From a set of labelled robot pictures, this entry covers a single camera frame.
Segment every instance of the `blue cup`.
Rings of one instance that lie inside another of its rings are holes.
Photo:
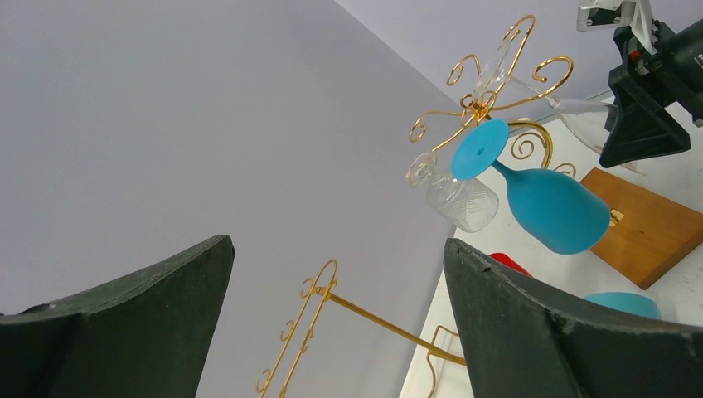
[[[633,315],[652,319],[662,319],[657,303],[651,298],[644,297],[641,294],[605,292],[591,294],[590,296],[584,297],[584,299],[591,303],[617,309],[624,313],[631,313]]]

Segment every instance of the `clear wine glass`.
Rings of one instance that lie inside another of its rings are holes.
[[[487,226],[498,211],[498,195],[476,178],[459,181],[449,172],[436,172],[437,155],[423,153],[405,175],[411,187],[428,184],[427,205],[456,227],[478,232]]]

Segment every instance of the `gold metal rod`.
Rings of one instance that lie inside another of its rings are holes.
[[[445,350],[443,350],[443,349],[441,349],[441,348],[439,348],[429,342],[426,342],[425,340],[423,340],[419,337],[416,337],[414,334],[407,332],[401,328],[398,328],[393,323],[390,323],[390,322],[386,321],[385,319],[380,318],[380,317],[374,315],[373,313],[366,311],[364,308],[361,308],[361,307],[355,305],[354,303],[350,303],[350,302],[346,301],[344,298],[341,298],[334,293],[330,293],[328,295],[328,297],[330,300],[343,306],[344,308],[349,309],[354,313],[358,313],[362,317],[364,317],[374,323],[377,323],[378,325],[394,332],[395,334],[398,334],[402,337],[405,337],[406,339],[410,340],[411,342],[414,342],[415,344],[417,344],[421,347],[427,348],[432,353],[432,355],[434,355],[436,357],[440,357],[440,358],[447,360],[447,361],[458,363],[459,365],[466,366],[466,360],[464,358],[462,358],[458,355],[454,355],[452,353],[446,352]]]

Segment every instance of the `glass stem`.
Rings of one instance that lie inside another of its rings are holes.
[[[500,163],[498,161],[493,162],[493,168],[498,170],[499,173],[501,173],[505,179],[507,180],[510,177],[513,177],[515,172],[511,170],[510,168],[506,167],[503,163]]]

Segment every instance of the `red object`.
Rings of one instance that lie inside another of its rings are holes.
[[[517,272],[522,272],[527,276],[532,276],[529,272],[527,272],[526,269],[522,268],[518,263],[508,257],[508,255],[506,255],[505,253],[493,253],[491,257],[508,268],[514,269]]]

